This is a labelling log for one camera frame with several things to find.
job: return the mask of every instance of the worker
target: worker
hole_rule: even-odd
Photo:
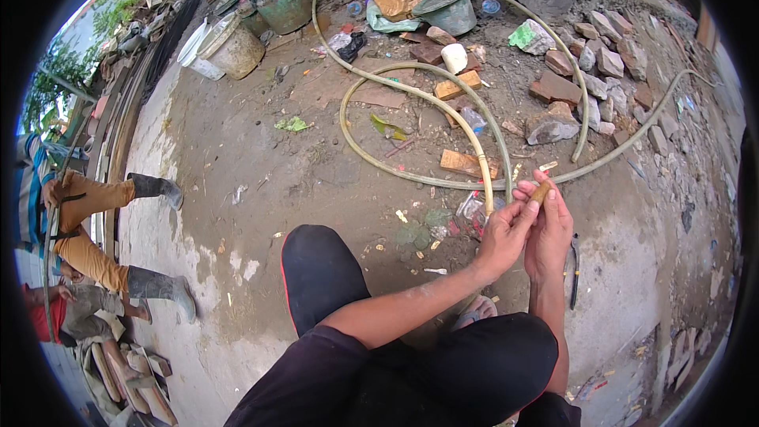
[[[106,289],[128,292],[135,299],[171,299],[183,308],[188,321],[195,319],[195,302],[184,276],[172,278],[116,264],[90,240],[81,224],[91,214],[123,208],[135,198],[165,195],[178,210],[183,198],[176,183],[140,174],[128,174],[122,183],[98,183],[72,170],[61,182],[55,178],[40,136],[26,134],[17,138],[14,188],[12,225],[17,247],[42,258],[48,216],[60,206],[50,238],[55,242],[51,256],[57,256],[53,263],[58,270],[65,260]]]
[[[548,176],[535,171],[538,183]],[[556,185],[543,209],[536,186],[491,215],[468,267],[420,287],[372,297],[337,233],[303,225],[281,253],[295,341],[245,394],[226,427],[481,425],[520,412],[519,425],[580,425],[564,401],[564,260],[572,216]],[[398,338],[495,282],[525,248],[528,313],[497,316],[476,297],[454,330],[419,351]]]
[[[30,289],[28,284],[21,286],[24,293],[26,309],[40,341],[49,342],[47,318],[45,317],[45,298],[42,288]],[[132,369],[124,355],[121,354],[113,330],[108,322],[95,316],[98,310],[105,310],[118,316],[127,316],[147,320],[150,323],[150,310],[147,304],[135,307],[124,303],[119,296],[110,294],[102,287],[78,283],[71,286],[57,285],[51,287],[50,320],[54,342],[64,346],[77,346],[77,340],[87,337],[100,336],[103,339],[103,349],[121,371],[123,379],[129,387],[150,387],[153,377],[146,376]]]

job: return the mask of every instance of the rubber boot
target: rubber boot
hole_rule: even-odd
[[[134,299],[173,300],[185,310],[187,321],[192,323],[195,320],[195,301],[190,295],[190,286],[183,275],[172,278],[130,265],[127,273],[127,289],[129,297]]]
[[[165,195],[168,198],[168,204],[176,211],[179,211],[179,208],[182,207],[182,203],[185,201],[182,190],[169,179],[141,174],[128,174],[127,179],[131,179],[134,182],[135,198],[150,198]]]

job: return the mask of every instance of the white bucket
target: white bucket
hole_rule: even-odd
[[[197,56],[197,49],[209,30],[210,26],[208,25],[208,19],[204,19],[203,23],[200,24],[200,27],[193,32],[190,39],[185,43],[185,46],[182,47],[179,56],[177,57],[177,61],[185,68],[190,68],[208,79],[218,81],[222,78],[224,72],[212,62],[206,61]]]

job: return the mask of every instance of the red shirt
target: red shirt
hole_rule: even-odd
[[[29,290],[29,284],[25,283],[21,286],[24,293]],[[37,337],[40,341],[50,341],[50,332],[47,327],[47,317],[45,317],[45,306],[26,306],[29,311],[29,318],[32,320],[32,325],[37,332]],[[63,320],[66,318],[66,301],[61,297],[57,297],[55,300],[50,301],[50,321],[52,322],[52,332],[55,335],[55,342],[61,343],[61,339],[58,337],[58,332],[63,325]]]

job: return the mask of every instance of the hand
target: hand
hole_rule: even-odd
[[[74,295],[71,294],[71,290],[67,289],[64,285],[59,285],[56,287],[58,289],[58,295],[66,302],[76,302],[77,299],[74,297]]]
[[[495,282],[519,257],[537,218],[537,202],[517,201],[490,215],[480,251],[472,265],[488,283]]]
[[[48,212],[61,204],[63,199],[63,185],[54,178],[43,185],[43,201]]]
[[[80,283],[84,280],[84,275],[79,271],[71,267],[66,261],[61,261],[61,274],[66,276],[74,283]]]
[[[531,281],[561,278],[569,244],[572,242],[574,221],[555,183],[539,170],[533,170],[532,175],[537,183],[548,181],[551,190],[527,237],[525,272]],[[532,182],[522,180],[512,190],[512,195],[516,201],[526,202],[536,189],[537,186]]]

